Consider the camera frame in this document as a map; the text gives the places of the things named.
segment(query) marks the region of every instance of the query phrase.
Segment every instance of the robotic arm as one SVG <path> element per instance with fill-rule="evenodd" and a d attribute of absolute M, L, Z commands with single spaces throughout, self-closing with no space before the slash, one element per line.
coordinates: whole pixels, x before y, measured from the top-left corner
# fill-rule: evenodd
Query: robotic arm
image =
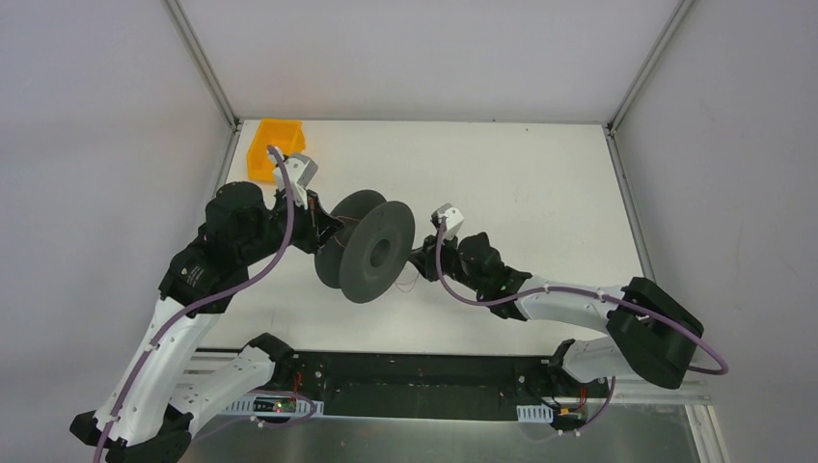
<path fill-rule="evenodd" d="M 190 357 L 232 295 L 272 269 L 283 243 L 314 254 L 343 227 L 307 189 L 317 170 L 309 157 L 294 154 L 284 161 L 278 149 L 271 149 L 270 157 L 279 166 L 274 171 L 279 185 L 274 207 L 265 207 L 253 183 L 235 182 L 218 190 L 205 208 L 197 237 L 171 260 L 150 327 L 127 373 L 101 407 L 78 415 L 71 424 L 75 436 L 97 446 L 95 461 L 103 447 L 109 449 L 109 462 L 177 461 L 213 416 L 274 378 L 276 359 L 289 348 L 265 334 L 203 384 L 177 387 Z M 248 277 L 249 265 L 277 251 L 265 270 Z"/>
<path fill-rule="evenodd" d="M 456 299 L 488 307 L 501 318 L 556 320 L 607 335 L 564 341 L 549 362 L 553 375 L 567 374 L 587 383 L 635 373 L 662 388 L 681 386 L 704 328 L 655 283 L 639 277 L 611 287 L 552 282 L 505 265 L 485 232 L 458 243 L 463 221 L 459 209 L 450 204 L 432 215 L 437 235 L 428 236 L 410 257 L 425 279 L 440 279 Z M 456 294 L 444 276 L 476 291 L 477 300 Z"/>

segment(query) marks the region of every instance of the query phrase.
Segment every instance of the black cable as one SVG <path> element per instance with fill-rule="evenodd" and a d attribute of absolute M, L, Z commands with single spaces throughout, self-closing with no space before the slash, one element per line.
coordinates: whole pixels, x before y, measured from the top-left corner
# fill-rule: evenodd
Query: black cable
<path fill-rule="evenodd" d="M 551 399 L 554 401 L 554 403 L 555 403 L 556 405 L 552 405 L 552 404 L 550 404 L 550 403 L 546 402 L 544 398 L 542 398 L 542 397 L 541 397 L 539 394 L 537 394 L 537 393 L 536 393 L 536 392 L 535 392 L 535 391 L 532 389 L 532 385 L 531 385 L 530 383 L 526 383 L 526 389 L 529 391 L 529 394 L 531 394 L 531 395 L 533 395 L 534 397 L 536 397 L 536 399 L 537 399 L 537 400 L 539 400 L 539 401 L 540 401 L 540 403 L 542 403 L 542 404 L 543 404 L 543 405 L 545 405 L 546 407 L 548 407 L 548 408 L 550 408 L 550 409 L 554 410 L 555 412 L 561 412 L 561 411 L 562 411 L 562 409 L 563 409 L 563 408 L 565 408 L 565 407 L 563 407 L 563 406 L 562 406 L 562 404 L 561 404 L 561 403 L 557 402 L 557 400 L 554 398 L 554 393 L 551 393 Z M 568 413 L 574 413 L 574 412 L 578 411 L 580 408 L 582 408 L 582 407 L 577 406 L 576 408 L 569 408 L 569 409 L 568 409 Z"/>

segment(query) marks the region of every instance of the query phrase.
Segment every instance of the white wall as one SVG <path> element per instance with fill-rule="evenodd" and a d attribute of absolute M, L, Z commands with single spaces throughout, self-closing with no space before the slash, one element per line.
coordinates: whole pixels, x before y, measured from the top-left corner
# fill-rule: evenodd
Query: white wall
<path fill-rule="evenodd" d="M 182 3 L 242 117 L 591 123 L 677 1 Z"/>
<path fill-rule="evenodd" d="M 818 445 L 818 2 L 702 1 L 619 133 L 657 279 L 733 371 L 735 462 Z"/>
<path fill-rule="evenodd" d="M 227 141 L 161 2 L 0 3 L 0 454 L 90 461 Z"/>

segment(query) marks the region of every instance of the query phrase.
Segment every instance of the orange bin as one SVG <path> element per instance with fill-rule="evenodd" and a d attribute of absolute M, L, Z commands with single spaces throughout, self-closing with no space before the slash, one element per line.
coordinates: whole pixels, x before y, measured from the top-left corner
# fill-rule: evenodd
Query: orange bin
<path fill-rule="evenodd" d="M 259 130 L 247 151 L 247 177 L 255 181 L 275 183 L 273 162 L 267 157 L 267 146 L 279 147 L 286 155 L 301 152 L 307 147 L 301 121 L 262 119 Z"/>

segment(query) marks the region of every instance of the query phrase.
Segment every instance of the white connector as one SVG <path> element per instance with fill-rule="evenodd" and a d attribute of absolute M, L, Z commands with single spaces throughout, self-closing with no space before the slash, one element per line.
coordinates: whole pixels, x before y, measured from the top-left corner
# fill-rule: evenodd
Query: white connector
<path fill-rule="evenodd" d="M 281 157 L 284 157 L 284 154 L 278 147 L 274 148 L 278 154 L 281 155 Z M 275 156 L 270 153 L 267 153 L 267 156 L 270 158 L 273 164 L 276 164 Z M 292 187 L 292 200 L 298 207 L 302 207 L 304 209 L 309 208 L 309 205 L 307 204 L 307 186 L 315 176 L 315 173 L 318 172 L 318 165 L 315 164 L 315 161 L 313 161 L 309 156 L 297 153 L 286 159 L 285 167 L 287 176 L 289 177 L 289 184 Z M 276 168 L 273 171 L 273 178 L 276 179 L 276 187 L 279 189 L 279 191 L 284 190 L 284 176 L 282 175 L 281 168 L 278 165 L 276 165 Z"/>
<path fill-rule="evenodd" d="M 466 218 L 463 217 L 463 213 L 460 212 L 460 209 L 449 203 L 443 204 L 435 210 L 432 217 L 439 223 L 443 222 L 443 219 L 446 219 L 446 232 L 443 234 L 443 239 L 456 237 L 457 232 L 460 231 L 460 227 L 463 226 L 463 222 L 466 220 Z"/>

